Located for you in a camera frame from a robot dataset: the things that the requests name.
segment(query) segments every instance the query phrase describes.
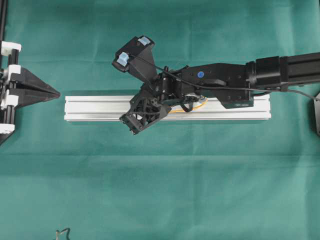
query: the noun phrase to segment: blue dot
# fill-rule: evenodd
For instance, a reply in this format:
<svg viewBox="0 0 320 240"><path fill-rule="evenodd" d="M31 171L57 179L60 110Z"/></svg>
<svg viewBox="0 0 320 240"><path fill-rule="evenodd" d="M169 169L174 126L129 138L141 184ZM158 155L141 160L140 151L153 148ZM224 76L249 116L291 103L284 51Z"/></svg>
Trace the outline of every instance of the blue dot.
<svg viewBox="0 0 320 240"><path fill-rule="evenodd" d="M198 78L203 78L205 73L203 71L198 72L197 76Z"/></svg>

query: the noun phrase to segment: white plastic part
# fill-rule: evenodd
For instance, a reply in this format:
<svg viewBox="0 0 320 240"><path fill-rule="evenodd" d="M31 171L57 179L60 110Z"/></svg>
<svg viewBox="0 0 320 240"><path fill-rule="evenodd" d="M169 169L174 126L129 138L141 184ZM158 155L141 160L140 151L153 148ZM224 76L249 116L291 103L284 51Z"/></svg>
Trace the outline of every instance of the white plastic part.
<svg viewBox="0 0 320 240"><path fill-rule="evenodd" d="M130 108L133 96L66 96L64 120L69 122L112 122ZM225 109L216 98L191 112L169 113L164 121L178 120L267 120L271 118L269 95L254 97L254 106Z"/></svg>
<svg viewBox="0 0 320 240"><path fill-rule="evenodd" d="M128 64L128 59L129 59L129 55L126 54L125 52L122 52L119 55L119 58L116 62L125 67Z"/></svg>
<svg viewBox="0 0 320 240"><path fill-rule="evenodd" d="M8 81L15 80L11 79L11 74L21 74L21 66L15 64L9 65L7 69Z"/></svg>
<svg viewBox="0 0 320 240"><path fill-rule="evenodd" d="M9 41L1 42L1 55L9 56L12 52L12 49L16 49L19 52L21 51L21 44Z"/></svg>
<svg viewBox="0 0 320 240"><path fill-rule="evenodd" d="M151 43L151 41L145 36L143 36L142 38L139 38L138 41L142 43L144 46Z"/></svg>
<svg viewBox="0 0 320 240"><path fill-rule="evenodd" d="M0 134L10 134L15 130L14 124L0 123Z"/></svg>
<svg viewBox="0 0 320 240"><path fill-rule="evenodd" d="M1 110L6 109L8 106L16 107L18 105L19 96L10 95L9 89L5 91L5 95L1 101L0 108Z"/></svg>

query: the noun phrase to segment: black cable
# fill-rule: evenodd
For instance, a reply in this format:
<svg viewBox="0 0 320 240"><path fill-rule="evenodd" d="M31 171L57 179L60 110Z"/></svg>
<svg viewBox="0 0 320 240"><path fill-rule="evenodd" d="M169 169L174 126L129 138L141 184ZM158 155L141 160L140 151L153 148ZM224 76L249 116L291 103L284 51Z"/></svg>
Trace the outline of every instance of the black cable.
<svg viewBox="0 0 320 240"><path fill-rule="evenodd" d="M267 95L267 94L270 94L271 92L268 92L268 91L264 91L264 92L261 92L261 93L255 93L253 94L254 97L260 97L260 96L264 96L264 95Z"/></svg>
<svg viewBox="0 0 320 240"><path fill-rule="evenodd" d="M247 87L227 87L227 86L201 86L201 85L198 85L198 84L194 84L192 82L188 82L186 80L183 80L182 78L172 74L171 72L168 72L166 70L164 70L163 68L161 67L158 67L154 64L152 64L151 62L148 62L147 60L144 60L143 58L139 57L139 56L135 56L135 55L132 55L132 54L129 54L130 56L134 57L134 58L137 58L143 62L145 62L146 64L149 64L153 67L155 67L156 69L158 70L161 70L163 71L165 74L168 74L170 76L172 76L173 78L185 83L185 84L188 84L188 85L191 85L191 86L194 86L196 88L200 88L200 89L209 89L209 90L247 90L247 91L256 91L256 92L262 92L260 95L258 95L259 93L256 93L256 96L263 96L263 95L266 95L266 94L269 94L269 93L272 93L272 92L280 92L280 90L275 90L275 89L258 89L258 88L247 88ZM308 98L311 98L313 100L316 100L316 101L320 101L320 98L317 98L315 96L312 96L312 95L309 95L307 93L304 93L303 91L298 91L298 90L292 90L292 89L288 89L287 90L288 92L290 93L296 93L296 94L301 94L303 96L306 96Z"/></svg>
<svg viewBox="0 0 320 240"><path fill-rule="evenodd" d="M313 99L313 100L320 101L320 98L317 98L317 97L315 97L315 96L309 95L309 94L307 94L307 93L305 93L305 92L303 92L303 91L288 89L288 92L290 92L290 93L296 93L296 94L301 94L301 95L306 96L306 97L308 97L308 98L311 98L311 99Z"/></svg>
<svg viewBox="0 0 320 240"><path fill-rule="evenodd" d="M132 54L129 54L130 56L134 57L134 58L137 58L143 62L145 62L146 64L149 64L153 67L155 67L156 69L158 70L161 70L162 72L164 72L165 74L168 74L170 75L171 77L177 79L178 81L180 82L183 82L185 84L188 84L188 85L191 85L191 86L194 86L196 88L199 88L199 89L212 89L212 90L223 90L223 89L226 89L226 90L248 90L248 91L257 91L257 92L280 92L280 90L272 90L272 89L258 89L258 88L248 88L248 87L228 87L228 86L202 86L202 85L198 85L198 84L195 84L195 83L192 83L192 82L188 82L186 80L183 80L182 78L172 74L171 72L169 71L166 71L164 70L163 68L159 67L159 66L156 66L154 64L152 64L151 62L148 62L147 60L144 60L143 58L139 57L139 56L135 56L135 55L132 55Z"/></svg>

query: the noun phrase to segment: silver metal rail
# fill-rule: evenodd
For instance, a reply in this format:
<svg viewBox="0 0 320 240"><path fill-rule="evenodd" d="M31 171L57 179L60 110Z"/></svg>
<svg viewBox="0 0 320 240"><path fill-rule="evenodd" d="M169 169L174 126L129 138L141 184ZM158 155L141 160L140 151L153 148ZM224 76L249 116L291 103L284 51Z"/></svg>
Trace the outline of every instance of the silver metal rail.
<svg viewBox="0 0 320 240"><path fill-rule="evenodd" d="M254 98L253 107L225 109L216 98L192 112L169 113L163 120L267 120L271 118L269 95ZM64 120L69 122L111 122L130 108L133 96L66 96Z"/></svg>

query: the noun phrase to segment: green fabric backdrop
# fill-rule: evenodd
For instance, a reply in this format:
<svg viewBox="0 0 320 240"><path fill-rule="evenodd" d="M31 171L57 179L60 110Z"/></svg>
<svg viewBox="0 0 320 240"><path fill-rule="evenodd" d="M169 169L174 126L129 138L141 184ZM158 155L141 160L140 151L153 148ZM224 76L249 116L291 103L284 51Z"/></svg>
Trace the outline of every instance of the green fabric backdrop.
<svg viewBox="0 0 320 240"><path fill-rule="evenodd" d="M9 0L5 34L61 97L18 110L0 147L0 239L51 240L65 227L72 240L320 238L306 97L273 93L267 121L160 122L136 136L64 121L65 96L139 89L111 66L133 36L174 69L320 52L318 0Z"/></svg>

